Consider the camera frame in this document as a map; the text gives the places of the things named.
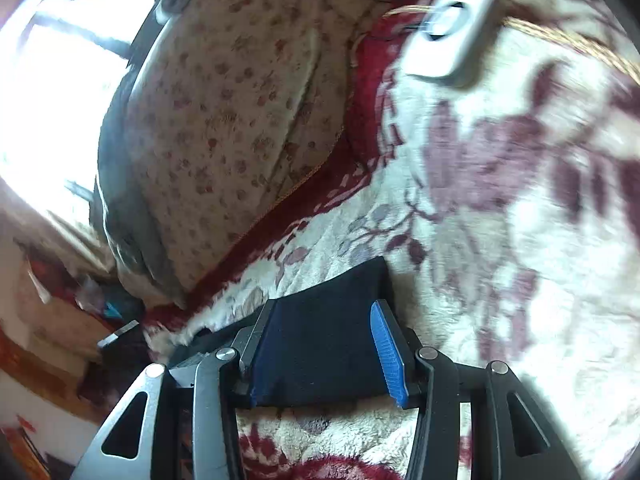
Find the blue rubber pad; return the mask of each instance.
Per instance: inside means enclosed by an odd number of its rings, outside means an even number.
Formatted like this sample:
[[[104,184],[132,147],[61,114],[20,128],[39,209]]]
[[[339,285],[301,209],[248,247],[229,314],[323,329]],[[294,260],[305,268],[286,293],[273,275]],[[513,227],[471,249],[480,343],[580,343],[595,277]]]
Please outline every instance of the blue rubber pad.
[[[389,395],[396,400],[400,408],[405,408],[409,400],[409,392],[404,376],[404,364],[386,322],[385,314],[377,301],[371,305],[370,325]]]

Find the cable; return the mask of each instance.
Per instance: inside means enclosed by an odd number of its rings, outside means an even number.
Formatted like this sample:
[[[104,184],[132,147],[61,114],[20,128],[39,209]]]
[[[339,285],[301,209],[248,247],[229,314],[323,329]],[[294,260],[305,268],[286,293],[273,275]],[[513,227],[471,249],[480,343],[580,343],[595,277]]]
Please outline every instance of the cable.
[[[392,36],[372,36],[370,34],[367,34],[366,38],[371,38],[372,40],[378,40],[378,41],[392,41],[392,40],[395,40],[396,38],[400,38],[406,32],[409,32],[412,30],[418,30],[419,28],[420,28],[420,23],[412,23],[410,25],[405,25],[403,28],[401,28],[398,32],[396,32]]]

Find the window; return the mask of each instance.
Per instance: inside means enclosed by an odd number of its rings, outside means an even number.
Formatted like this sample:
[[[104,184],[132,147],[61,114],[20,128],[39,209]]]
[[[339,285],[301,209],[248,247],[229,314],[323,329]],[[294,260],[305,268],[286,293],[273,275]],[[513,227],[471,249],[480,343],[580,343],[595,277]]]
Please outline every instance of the window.
[[[0,82],[0,174],[34,208],[87,223],[102,118],[153,4],[44,0],[15,38]]]

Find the floral blanket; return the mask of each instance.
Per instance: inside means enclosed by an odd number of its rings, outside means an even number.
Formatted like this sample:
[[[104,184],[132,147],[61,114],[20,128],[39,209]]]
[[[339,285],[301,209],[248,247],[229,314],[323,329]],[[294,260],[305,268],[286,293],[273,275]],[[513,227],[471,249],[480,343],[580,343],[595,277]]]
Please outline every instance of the floral blanket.
[[[514,0],[511,12],[639,59],[600,0]],[[193,291],[205,308],[152,312],[150,344],[162,357],[382,254],[399,317],[424,344],[465,364],[509,362],[584,478],[612,478],[640,436],[640,88],[510,28],[462,90],[402,73],[401,46],[360,43],[331,157]],[[398,479],[415,418],[388,399],[238,412],[244,466],[256,480]]]
[[[384,0],[191,0],[149,53],[124,143],[187,290],[340,133],[347,42]]]

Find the screw head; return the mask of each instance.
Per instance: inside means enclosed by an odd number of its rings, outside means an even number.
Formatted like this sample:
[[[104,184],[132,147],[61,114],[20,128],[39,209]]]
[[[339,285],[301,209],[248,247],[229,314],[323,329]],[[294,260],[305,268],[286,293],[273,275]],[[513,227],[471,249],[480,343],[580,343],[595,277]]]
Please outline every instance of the screw head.
[[[231,361],[236,356],[236,350],[229,348],[221,348],[216,352],[216,357],[221,361]]]
[[[497,374],[504,375],[509,371],[509,367],[507,363],[503,363],[502,361],[494,361],[491,363],[491,370]]]
[[[145,368],[145,374],[147,377],[151,377],[152,379],[155,379],[156,377],[159,377],[162,374],[164,374],[164,365],[161,365],[160,363],[150,364],[148,367]]]
[[[433,346],[423,346],[418,350],[418,355],[427,361],[431,361],[438,357],[438,351]]]

